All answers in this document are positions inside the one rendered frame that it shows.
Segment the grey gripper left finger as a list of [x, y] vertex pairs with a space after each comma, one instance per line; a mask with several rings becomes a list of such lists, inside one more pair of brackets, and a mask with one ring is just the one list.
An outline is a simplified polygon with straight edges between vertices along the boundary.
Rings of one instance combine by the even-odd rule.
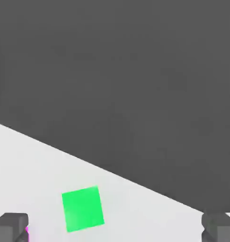
[[4, 213], [0, 216], [0, 242], [29, 242], [27, 213]]

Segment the small green cube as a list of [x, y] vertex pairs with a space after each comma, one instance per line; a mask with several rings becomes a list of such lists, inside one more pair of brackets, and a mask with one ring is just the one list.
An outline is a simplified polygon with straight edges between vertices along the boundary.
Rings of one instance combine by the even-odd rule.
[[97, 186], [62, 194], [67, 232], [103, 225], [103, 209]]

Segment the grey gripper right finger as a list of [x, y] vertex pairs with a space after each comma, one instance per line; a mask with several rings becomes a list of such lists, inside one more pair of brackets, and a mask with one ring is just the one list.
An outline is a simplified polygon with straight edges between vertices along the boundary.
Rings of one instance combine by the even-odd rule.
[[202, 242], [230, 242], [230, 216], [225, 213], [203, 213]]

